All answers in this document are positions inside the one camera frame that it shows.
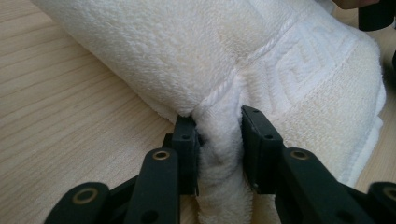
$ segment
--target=towel fold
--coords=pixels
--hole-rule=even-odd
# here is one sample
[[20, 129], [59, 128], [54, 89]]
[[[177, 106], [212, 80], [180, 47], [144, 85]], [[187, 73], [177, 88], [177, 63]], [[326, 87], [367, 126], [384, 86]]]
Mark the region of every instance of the towel fold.
[[[161, 116], [194, 118], [202, 223], [251, 220], [241, 105], [349, 186], [374, 149], [385, 102], [377, 46], [314, 0], [33, 2]], [[256, 220], [277, 220], [271, 200], [255, 200]]]

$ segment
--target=human hand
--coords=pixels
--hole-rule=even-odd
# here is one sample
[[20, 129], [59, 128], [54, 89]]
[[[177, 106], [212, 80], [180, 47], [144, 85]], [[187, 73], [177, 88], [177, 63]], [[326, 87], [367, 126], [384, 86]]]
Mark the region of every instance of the human hand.
[[355, 7], [366, 7], [375, 3], [379, 0], [333, 0], [337, 6], [342, 9], [352, 9]]

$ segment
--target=wooden table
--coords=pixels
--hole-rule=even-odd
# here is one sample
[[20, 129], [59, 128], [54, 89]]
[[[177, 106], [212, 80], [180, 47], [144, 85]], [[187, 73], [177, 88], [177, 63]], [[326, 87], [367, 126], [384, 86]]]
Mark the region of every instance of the wooden table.
[[[380, 143], [358, 189], [396, 182], [396, 91], [388, 84]], [[42, 223], [87, 181], [137, 175], [173, 126], [28, 0], [0, 0], [0, 223]], [[182, 197], [182, 223], [197, 205]]]

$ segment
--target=black cylindrical object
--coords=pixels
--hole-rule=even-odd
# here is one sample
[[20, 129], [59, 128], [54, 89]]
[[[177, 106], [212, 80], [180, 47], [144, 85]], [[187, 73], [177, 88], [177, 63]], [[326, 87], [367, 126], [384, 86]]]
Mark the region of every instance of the black cylindrical object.
[[396, 0], [380, 0], [377, 4], [359, 8], [359, 29], [374, 31], [391, 25], [395, 20]]

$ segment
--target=cream terry cloth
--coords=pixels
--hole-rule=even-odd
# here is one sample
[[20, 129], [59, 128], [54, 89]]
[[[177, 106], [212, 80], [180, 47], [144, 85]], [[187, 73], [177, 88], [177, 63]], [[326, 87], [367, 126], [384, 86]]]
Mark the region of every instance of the cream terry cloth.
[[[202, 223], [249, 223], [241, 105], [353, 186], [385, 101], [378, 49], [314, 0], [33, 0], [164, 118], [192, 116], [205, 143]], [[272, 199], [258, 219], [277, 221]]]

